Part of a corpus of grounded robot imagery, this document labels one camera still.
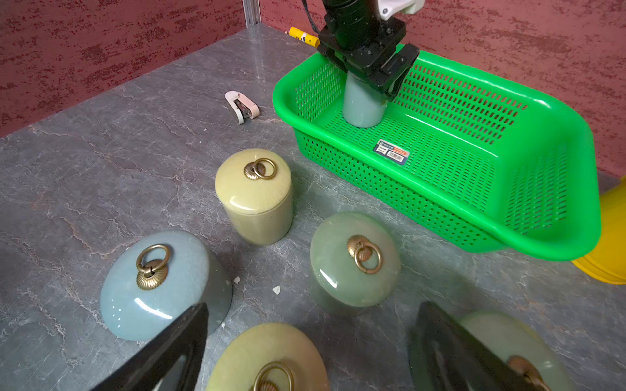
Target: yellow bucket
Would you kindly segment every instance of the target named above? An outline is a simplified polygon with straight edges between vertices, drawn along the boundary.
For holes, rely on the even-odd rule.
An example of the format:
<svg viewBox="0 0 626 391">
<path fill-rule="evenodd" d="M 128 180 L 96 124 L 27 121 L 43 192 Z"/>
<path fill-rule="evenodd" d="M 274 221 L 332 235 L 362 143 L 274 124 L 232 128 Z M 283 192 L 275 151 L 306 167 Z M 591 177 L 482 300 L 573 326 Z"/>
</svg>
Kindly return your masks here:
<svg viewBox="0 0 626 391">
<path fill-rule="evenodd" d="M 600 281 L 626 285 L 626 176 L 621 185 L 600 197 L 600 219 L 598 245 L 572 263 Z"/>
</svg>

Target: ceramic lid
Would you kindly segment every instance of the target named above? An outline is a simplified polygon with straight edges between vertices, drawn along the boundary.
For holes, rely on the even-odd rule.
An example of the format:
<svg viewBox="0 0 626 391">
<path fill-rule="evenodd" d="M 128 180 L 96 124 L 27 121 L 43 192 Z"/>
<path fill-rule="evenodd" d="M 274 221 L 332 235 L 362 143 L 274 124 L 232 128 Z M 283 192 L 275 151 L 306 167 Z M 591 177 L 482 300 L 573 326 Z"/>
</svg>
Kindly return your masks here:
<svg viewBox="0 0 626 391">
<path fill-rule="evenodd" d="M 360 243 L 359 260 L 367 258 L 360 262 L 361 268 L 349 253 L 350 239 L 353 251 Z M 382 254 L 382 265 L 376 249 Z M 362 213 L 342 212 L 324 220 L 313 235 L 310 257 L 317 282 L 353 307 L 380 303 L 398 284 L 401 262 L 396 245 L 380 223 Z"/>
<path fill-rule="evenodd" d="M 529 361 L 550 390 L 576 389 L 563 363 L 525 323 L 503 313 L 477 312 L 462 319 L 461 325 L 505 363 L 511 357 Z"/>
<path fill-rule="evenodd" d="M 253 170 L 254 162 L 261 175 L 271 178 L 259 178 Z M 215 175 L 217 197 L 224 207 L 243 215 L 258 215 L 273 209 L 285 199 L 289 189 L 291 170 L 287 162 L 272 151 L 258 148 L 232 155 Z"/>
<path fill-rule="evenodd" d="M 251 390 L 260 371 L 275 362 L 292 375 L 294 390 L 329 390 L 324 362 L 311 340 L 286 323 L 264 323 L 230 343 L 213 368 L 207 391 Z M 288 379 L 282 369 L 272 368 L 259 380 L 272 382 L 277 391 L 289 391 Z"/>
<path fill-rule="evenodd" d="M 136 260 L 152 245 L 170 250 L 167 276 L 156 288 L 144 290 L 138 286 Z M 142 265 L 164 256 L 162 248 L 148 251 Z M 208 251 L 200 239 L 185 231 L 155 233 L 129 247 L 113 264 L 100 293 L 100 312 L 118 337 L 151 339 L 200 300 L 207 281 Z"/>
</svg>

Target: white stapler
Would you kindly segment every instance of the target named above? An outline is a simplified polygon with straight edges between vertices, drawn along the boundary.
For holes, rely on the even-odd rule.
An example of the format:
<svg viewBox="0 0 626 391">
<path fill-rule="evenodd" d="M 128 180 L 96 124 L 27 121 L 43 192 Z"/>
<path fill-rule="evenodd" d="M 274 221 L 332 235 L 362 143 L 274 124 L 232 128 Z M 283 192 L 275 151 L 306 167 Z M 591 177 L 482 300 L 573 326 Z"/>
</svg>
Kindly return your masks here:
<svg viewBox="0 0 626 391">
<path fill-rule="evenodd" d="M 228 101 L 228 108 L 237 117 L 239 125 L 244 123 L 244 118 L 256 118 L 259 116 L 259 107 L 248 97 L 237 91 L 229 91 L 224 94 Z"/>
</svg>

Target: green plastic basket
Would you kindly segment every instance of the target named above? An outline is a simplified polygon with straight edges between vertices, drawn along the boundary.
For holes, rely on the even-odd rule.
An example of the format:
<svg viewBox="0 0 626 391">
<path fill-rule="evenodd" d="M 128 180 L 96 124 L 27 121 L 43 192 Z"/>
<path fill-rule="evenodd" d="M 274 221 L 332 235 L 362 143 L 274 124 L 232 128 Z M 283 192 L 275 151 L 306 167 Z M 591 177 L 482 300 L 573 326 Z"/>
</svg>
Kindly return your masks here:
<svg viewBox="0 0 626 391">
<path fill-rule="evenodd" d="M 565 103 L 422 51 L 382 121 L 359 129 L 341 114 L 345 82 L 314 54 L 276 85 L 304 156 L 467 251 L 572 260 L 598 242 L 593 137 Z"/>
</svg>

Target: brass ring pull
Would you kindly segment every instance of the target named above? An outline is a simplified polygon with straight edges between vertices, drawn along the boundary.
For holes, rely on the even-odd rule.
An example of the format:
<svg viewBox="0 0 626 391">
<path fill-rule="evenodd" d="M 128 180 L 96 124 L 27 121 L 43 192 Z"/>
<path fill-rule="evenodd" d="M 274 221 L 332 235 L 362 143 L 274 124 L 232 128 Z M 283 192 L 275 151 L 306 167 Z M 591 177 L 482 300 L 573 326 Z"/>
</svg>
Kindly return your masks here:
<svg viewBox="0 0 626 391">
<path fill-rule="evenodd" d="M 507 361 L 508 366 L 518 375 L 543 391 L 551 391 L 548 385 L 543 381 L 541 374 L 537 368 L 527 359 L 521 356 L 511 356 Z"/>
<path fill-rule="evenodd" d="M 356 263 L 360 271 L 365 274 L 376 274 L 380 271 L 384 258 L 382 257 L 381 249 L 377 245 L 370 242 L 365 236 L 354 235 L 348 239 L 347 246 L 348 253 L 354 258 L 354 263 Z M 372 256 L 371 250 L 374 250 L 378 256 L 378 264 L 376 264 L 376 267 L 373 269 L 367 269 L 363 266 L 363 262 L 370 259 Z"/>
<path fill-rule="evenodd" d="M 265 166 L 261 164 L 261 162 L 269 163 L 272 166 L 272 173 L 270 175 L 265 175 Z M 276 164 L 269 160 L 268 158 L 259 158 L 255 161 L 248 163 L 244 167 L 244 175 L 251 180 L 261 179 L 272 179 L 276 176 L 277 167 Z"/>
<path fill-rule="evenodd" d="M 152 250 L 161 248 L 165 250 L 165 257 L 162 260 L 152 260 L 145 265 L 142 265 L 143 258 Z M 151 290 L 163 283 L 165 277 L 167 277 L 167 262 L 170 260 L 172 251 L 166 245 L 152 245 L 139 254 L 135 265 L 137 266 L 137 286 L 143 290 Z"/>
<path fill-rule="evenodd" d="M 289 380 L 289 391 L 294 391 L 294 374 L 291 373 L 291 369 L 289 369 L 288 366 L 286 366 L 285 364 L 283 364 L 280 361 L 273 361 L 270 362 L 268 364 L 265 364 L 265 366 L 263 368 L 261 368 L 261 370 L 259 371 L 259 374 L 257 375 L 257 378 L 254 380 L 254 385 L 252 386 L 252 391 L 261 391 L 262 390 L 262 386 L 264 384 L 270 385 L 269 387 L 266 387 L 265 389 L 269 389 L 269 390 L 278 390 L 278 388 L 276 388 L 276 386 L 274 386 L 274 384 L 272 382 L 263 382 L 263 376 L 265 376 L 265 374 L 269 371 L 271 371 L 272 369 L 280 369 L 281 371 L 283 371 L 285 373 L 285 375 L 287 376 L 287 379 Z"/>
</svg>

